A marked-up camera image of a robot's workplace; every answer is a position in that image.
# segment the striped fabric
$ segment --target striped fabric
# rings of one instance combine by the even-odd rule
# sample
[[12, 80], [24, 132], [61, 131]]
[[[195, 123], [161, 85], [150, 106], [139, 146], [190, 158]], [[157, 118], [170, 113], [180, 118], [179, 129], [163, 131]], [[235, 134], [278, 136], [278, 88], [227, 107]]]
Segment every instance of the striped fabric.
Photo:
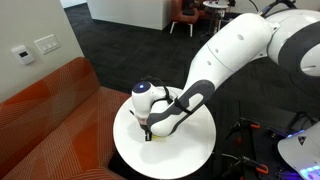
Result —
[[77, 58], [0, 104], [0, 178], [120, 176], [103, 169], [115, 150], [115, 114], [129, 97], [100, 87]]
[[113, 180], [113, 179], [123, 179], [123, 178], [101, 167], [97, 169], [90, 169], [81, 174], [68, 178], [68, 180], [97, 180], [97, 179]]

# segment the dark carpet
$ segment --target dark carpet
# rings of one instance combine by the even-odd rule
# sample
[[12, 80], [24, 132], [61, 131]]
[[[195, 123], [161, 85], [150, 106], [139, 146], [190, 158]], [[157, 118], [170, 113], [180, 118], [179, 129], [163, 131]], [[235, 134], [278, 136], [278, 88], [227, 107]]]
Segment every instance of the dark carpet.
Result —
[[[146, 75], [158, 77], [168, 86], [183, 88], [190, 62], [208, 40], [200, 37], [209, 25], [204, 20], [195, 24], [190, 38], [189, 27], [183, 24], [177, 24], [173, 34], [169, 34], [171, 24], [159, 31], [92, 20], [86, 4], [65, 11], [101, 84], [126, 93]], [[320, 117], [320, 82], [290, 75], [268, 58], [247, 64], [206, 103], [215, 118], [218, 142], [238, 120], [243, 101]], [[240, 153], [233, 146], [230, 140], [221, 149], [225, 153]], [[206, 164], [187, 178], [208, 179], [210, 168], [210, 163]], [[133, 179], [130, 174], [134, 173], [129, 169], [125, 176]]]

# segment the wooden chair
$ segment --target wooden chair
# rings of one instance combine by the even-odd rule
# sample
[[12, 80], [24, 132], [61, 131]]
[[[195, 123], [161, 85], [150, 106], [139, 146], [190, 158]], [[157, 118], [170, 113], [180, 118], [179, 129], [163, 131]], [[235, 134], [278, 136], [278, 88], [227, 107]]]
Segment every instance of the wooden chair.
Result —
[[192, 37], [192, 33], [193, 33], [193, 24], [195, 24], [198, 20], [199, 17], [199, 11], [196, 8], [193, 8], [194, 10], [194, 15], [193, 16], [187, 16], [187, 15], [183, 15], [182, 13], [182, 4], [183, 4], [183, 0], [172, 0], [172, 25], [171, 25], [171, 30], [170, 30], [170, 34], [172, 34], [174, 25], [176, 23], [185, 23], [188, 24], [190, 26], [190, 37]]

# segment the wall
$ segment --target wall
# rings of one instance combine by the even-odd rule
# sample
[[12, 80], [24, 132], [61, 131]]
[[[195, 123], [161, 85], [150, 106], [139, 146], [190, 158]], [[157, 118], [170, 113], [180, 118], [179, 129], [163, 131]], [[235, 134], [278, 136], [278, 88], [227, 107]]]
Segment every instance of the wall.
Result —
[[63, 8], [67, 8], [67, 7], [86, 3], [87, 1], [86, 0], [60, 0], [60, 2]]
[[[83, 56], [59, 0], [0, 1], [0, 102], [77, 56]], [[34, 41], [55, 34], [61, 47], [42, 55]], [[24, 66], [11, 48], [24, 44], [36, 61]]]
[[[259, 10], [261, 10], [263, 7], [267, 6], [268, 4], [274, 2], [275, 0], [252, 0], [258, 7]], [[320, 10], [320, 1], [319, 0], [297, 0], [295, 5], [300, 9], [310, 9], [310, 10]], [[285, 5], [279, 4], [276, 7], [274, 7], [270, 13], [275, 12], [277, 10], [286, 8]], [[236, 6], [231, 8], [231, 12], [237, 12], [237, 13], [246, 13], [251, 12], [255, 13], [257, 12], [253, 6], [253, 4], [249, 0], [236, 0]]]
[[171, 0], [87, 0], [92, 19], [162, 30], [170, 23]]

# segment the white round table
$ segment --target white round table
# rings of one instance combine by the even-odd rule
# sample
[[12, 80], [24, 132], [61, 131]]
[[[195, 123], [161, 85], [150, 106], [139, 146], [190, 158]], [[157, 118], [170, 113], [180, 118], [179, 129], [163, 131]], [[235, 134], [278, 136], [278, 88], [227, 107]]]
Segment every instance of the white round table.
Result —
[[[168, 87], [180, 94], [182, 90]], [[216, 141], [216, 127], [206, 108], [200, 107], [164, 138], [145, 141], [145, 133], [136, 118], [132, 98], [119, 109], [113, 136], [124, 161], [137, 172], [155, 179], [176, 179], [198, 170], [210, 157]]]
[[[209, 25], [209, 30], [207, 33], [203, 34], [202, 36], [206, 36], [206, 35], [211, 35], [211, 34], [215, 34], [220, 30], [220, 26], [221, 26], [221, 18], [224, 17], [224, 9], [227, 9], [228, 6], [228, 1], [226, 0], [219, 0], [218, 3], [216, 3], [215, 1], [204, 1], [203, 5], [206, 7], [209, 7], [211, 9], [217, 9], [218, 13], [214, 13], [214, 11], [212, 12], [212, 16], [211, 16], [211, 20], [210, 20], [210, 25]], [[214, 27], [214, 32], [211, 32], [211, 28], [212, 28], [212, 22], [214, 21], [214, 14], [218, 14], [219, 17], [216, 18], [216, 20], [218, 20], [218, 27]]]

